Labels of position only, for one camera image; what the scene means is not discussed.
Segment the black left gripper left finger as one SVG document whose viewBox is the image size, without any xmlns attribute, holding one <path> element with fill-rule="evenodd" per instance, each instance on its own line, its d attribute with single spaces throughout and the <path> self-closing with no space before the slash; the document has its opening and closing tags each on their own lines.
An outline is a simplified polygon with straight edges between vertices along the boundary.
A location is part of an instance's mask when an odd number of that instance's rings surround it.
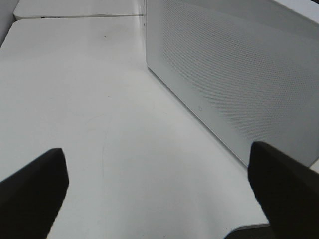
<svg viewBox="0 0 319 239">
<path fill-rule="evenodd" d="M 69 187 L 64 152 L 51 149 L 0 183 L 0 237 L 45 239 Z"/>
</svg>

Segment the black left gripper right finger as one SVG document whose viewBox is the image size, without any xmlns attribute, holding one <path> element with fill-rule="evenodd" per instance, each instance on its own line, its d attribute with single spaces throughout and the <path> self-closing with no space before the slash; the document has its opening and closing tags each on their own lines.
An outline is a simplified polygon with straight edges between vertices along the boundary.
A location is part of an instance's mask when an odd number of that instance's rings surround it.
<svg viewBox="0 0 319 239">
<path fill-rule="evenodd" d="M 319 237 L 319 175 L 265 142 L 251 146 L 248 181 L 278 239 Z"/>
</svg>

